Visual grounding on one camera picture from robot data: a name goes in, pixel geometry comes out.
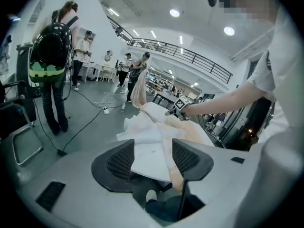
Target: desk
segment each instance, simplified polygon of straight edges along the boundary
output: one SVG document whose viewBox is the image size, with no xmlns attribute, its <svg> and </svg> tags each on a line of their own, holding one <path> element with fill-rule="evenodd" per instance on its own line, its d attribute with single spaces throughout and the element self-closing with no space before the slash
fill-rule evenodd
<svg viewBox="0 0 304 228">
<path fill-rule="evenodd" d="M 160 102 L 162 101 L 162 99 L 165 99 L 165 100 L 168 102 L 168 105 L 167 105 L 167 107 L 166 107 L 167 109 L 170 108 L 171 104 L 175 103 L 175 102 L 178 100 L 178 98 L 176 98 L 175 96 L 170 95 L 170 94 L 168 94 L 168 93 L 165 93 L 165 92 L 157 92 L 155 98 L 153 99 L 153 102 L 156 100 L 156 98 L 157 98 L 158 96 L 160 97 L 160 100 L 158 101 L 157 104 L 159 105 Z"/>
<path fill-rule="evenodd" d="M 109 67 L 109 66 L 99 65 L 99 64 L 97 64 L 97 63 L 96 63 L 96 65 L 95 65 L 95 68 L 96 68 L 96 70 L 97 70 L 97 79 L 96 79 L 96 82 L 98 82 L 98 78 L 99 78 L 99 73 L 100 73 L 100 71 L 106 71 L 106 72 L 109 72 L 109 74 L 110 74 L 110 79 L 112 80 L 112 83 L 114 83 L 114 77 L 115 77 L 116 71 L 117 71 L 116 68 Z"/>
</svg>

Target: woman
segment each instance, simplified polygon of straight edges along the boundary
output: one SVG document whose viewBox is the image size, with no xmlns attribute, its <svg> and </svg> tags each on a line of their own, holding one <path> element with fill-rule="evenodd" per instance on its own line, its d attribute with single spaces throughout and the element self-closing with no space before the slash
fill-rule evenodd
<svg viewBox="0 0 304 228">
<path fill-rule="evenodd" d="M 138 60 L 138 62 L 136 62 L 131 70 L 131 75 L 130 75 L 130 79 L 129 79 L 129 83 L 128 83 L 128 96 L 127 96 L 127 101 L 131 103 L 131 94 L 132 91 L 135 87 L 135 84 L 138 80 L 139 75 L 141 74 L 141 72 L 143 70 L 145 70 L 147 68 L 147 60 L 150 58 L 150 53 L 146 52 L 142 59 Z"/>
<path fill-rule="evenodd" d="M 36 33 L 34 34 L 33 42 L 36 40 L 37 36 L 47 25 L 52 22 L 59 22 L 69 26 L 72 32 L 72 47 L 75 48 L 76 39 L 80 30 L 79 19 L 76 16 L 77 9 L 77 3 L 75 3 L 74 1 L 68 1 L 60 10 L 56 10 L 51 15 L 46 17 L 45 20 L 38 27 Z M 59 82 L 45 82 L 39 83 L 39 85 L 42 95 L 43 110 L 50 129 L 52 130 L 54 135 L 59 135 L 60 130 L 67 132 L 68 122 L 65 116 L 65 108 L 62 99 L 64 77 L 62 77 L 62 80 Z M 53 89 L 53 96 L 57 109 L 58 122 L 55 120 L 53 113 L 51 89 Z"/>
</svg>

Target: balcony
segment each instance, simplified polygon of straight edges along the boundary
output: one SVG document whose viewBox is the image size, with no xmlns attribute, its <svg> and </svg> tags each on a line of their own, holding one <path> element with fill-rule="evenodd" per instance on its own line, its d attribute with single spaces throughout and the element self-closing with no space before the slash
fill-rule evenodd
<svg viewBox="0 0 304 228">
<path fill-rule="evenodd" d="M 122 28 L 119 24 L 117 24 L 114 20 L 112 20 L 110 17 L 108 18 L 118 38 L 121 39 L 127 45 L 132 47 L 146 48 L 146 49 L 158 51 L 176 57 L 180 60 L 184 60 L 212 74 L 219 80 L 228 84 L 232 76 L 232 73 L 230 73 L 220 65 L 216 64 L 215 62 L 209 60 L 208 58 L 173 44 L 156 41 L 156 40 L 144 39 L 144 38 L 134 38 L 124 28 Z"/>
</svg>

